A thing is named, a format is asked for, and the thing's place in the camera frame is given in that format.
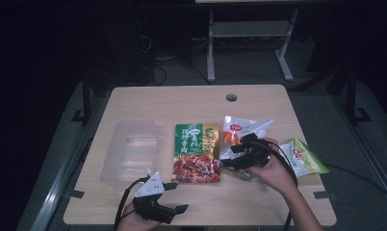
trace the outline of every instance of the wooden table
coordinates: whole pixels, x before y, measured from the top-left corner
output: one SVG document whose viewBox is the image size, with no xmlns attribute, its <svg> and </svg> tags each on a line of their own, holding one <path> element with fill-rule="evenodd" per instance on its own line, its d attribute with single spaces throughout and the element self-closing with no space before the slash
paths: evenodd
<svg viewBox="0 0 387 231">
<path fill-rule="evenodd" d="M 237 100 L 229 102 L 227 94 Z M 116 125 L 127 118 L 154 119 L 159 127 L 159 172 L 170 182 L 174 128 L 178 123 L 217 122 L 221 133 L 225 116 L 252 120 L 273 119 L 267 136 L 280 144 L 297 137 L 305 141 L 286 90 L 279 85 L 136 87 L 113 90 L 90 152 L 64 214 L 68 224 L 113 224 L 123 192 L 100 180 L 100 169 Z M 300 177 L 299 188 L 322 225 L 336 222 L 329 199 L 316 199 L 325 188 L 320 175 Z M 130 193 L 128 202 L 133 199 Z M 189 204 L 171 225 L 283 225 L 289 212 L 283 198 L 258 179 L 241 181 L 227 174 L 216 184 L 180 184 L 165 192 L 160 204 Z"/>
</svg>

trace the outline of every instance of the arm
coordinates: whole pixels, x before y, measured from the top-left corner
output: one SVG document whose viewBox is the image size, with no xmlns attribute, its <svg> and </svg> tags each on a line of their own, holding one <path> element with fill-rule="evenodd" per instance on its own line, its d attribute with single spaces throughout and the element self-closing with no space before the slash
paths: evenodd
<svg viewBox="0 0 387 231">
<path fill-rule="evenodd" d="M 272 139 L 265 140 L 277 143 Z M 276 146 L 273 145 L 272 148 L 278 152 Z M 298 230 L 323 230 L 292 177 L 274 156 L 271 155 L 271 159 L 264 167 L 250 167 L 248 171 L 258 176 L 283 196 Z"/>
</svg>

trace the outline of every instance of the plastic wrapper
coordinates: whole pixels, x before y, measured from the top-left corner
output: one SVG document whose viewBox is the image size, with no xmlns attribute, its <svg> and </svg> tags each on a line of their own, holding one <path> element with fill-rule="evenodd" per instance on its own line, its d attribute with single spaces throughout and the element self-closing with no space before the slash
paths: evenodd
<svg viewBox="0 0 387 231">
<path fill-rule="evenodd" d="M 219 128 L 217 123 L 177 124 L 172 182 L 220 181 Z"/>
<path fill-rule="evenodd" d="M 271 118 L 263 121 L 255 121 L 226 115 L 223 123 L 223 143 L 219 158 L 221 160 L 235 159 L 242 156 L 244 153 L 234 153 L 230 147 L 239 144 L 242 137 L 251 133 L 254 133 L 259 139 L 264 138 L 271 123 Z M 234 170 L 233 168 L 223 167 L 222 170 L 229 175 L 242 180 L 249 180 L 253 177 L 249 172 L 243 169 Z"/>
<path fill-rule="evenodd" d="M 311 151 L 306 143 L 294 138 L 292 141 L 280 145 L 281 150 L 290 162 L 296 177 L 311 173 L 328 173 L 328 168 Z"/>
</svg>

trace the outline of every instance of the grommet hole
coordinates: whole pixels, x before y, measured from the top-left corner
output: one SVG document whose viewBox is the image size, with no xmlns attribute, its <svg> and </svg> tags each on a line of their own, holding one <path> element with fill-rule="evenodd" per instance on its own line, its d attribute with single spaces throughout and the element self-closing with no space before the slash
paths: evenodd
<svg viewBox="0 0 387 231">
<path fill-rule="evenodd" d="M 238 96 L 236 96 L 236 94 L 226 94 L 226 100 L 229 102 L 235 102 L 238 100 Z"/>
</svg>

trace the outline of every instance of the table leg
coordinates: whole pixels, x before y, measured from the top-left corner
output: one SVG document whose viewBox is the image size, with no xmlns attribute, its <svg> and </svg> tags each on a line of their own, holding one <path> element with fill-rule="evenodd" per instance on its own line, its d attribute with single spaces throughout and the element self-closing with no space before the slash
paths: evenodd
<svg viewBox="0 0 387 231">
<path fill-rule="evenodd" d="M 209 39 L 208 39 L 208 81 L 215 82 L 214 68 L 214 13 L 209 13 Z"/>
<path fill-rule="evenodd" d="M 284 55 L 286 54 L 287 46 L 289 45 L 290 38 L 292 37 L 293 29 L 296 24 L 297 14 L 298 9 L 293 10 L 292 18 L 290 19 L 289 24 L 286 28 L 283 45 L 280 49 L 275 51 L 275 55 L 277 57 L 278 63 L 280 64 L 281 70 L 283 71 L 284 78 L 286 79 L 286 81 L 293 81 L 292 72 L 290 71 L 290 68 L 287 65 Z"/>
</svg>

